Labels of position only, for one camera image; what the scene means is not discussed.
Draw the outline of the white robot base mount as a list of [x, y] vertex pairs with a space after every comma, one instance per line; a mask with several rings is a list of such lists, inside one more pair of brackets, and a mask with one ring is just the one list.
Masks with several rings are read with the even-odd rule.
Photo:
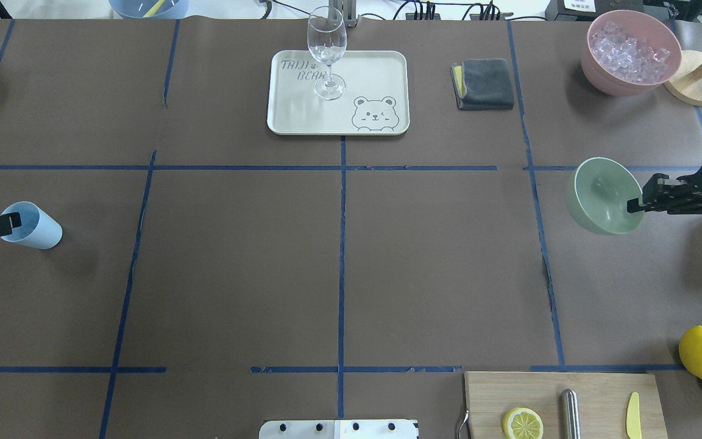
[[263, 423], [259, 438], [419, 438], [418, 422], [411, 419], [271, 420]]

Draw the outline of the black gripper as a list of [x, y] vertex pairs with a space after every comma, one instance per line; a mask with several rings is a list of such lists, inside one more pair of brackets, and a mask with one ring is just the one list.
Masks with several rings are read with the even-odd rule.
[[702, 215], [702, 166], [686, 180], [655, 173], [643, 186], [641, 197], [628, 200], [626, 211]]

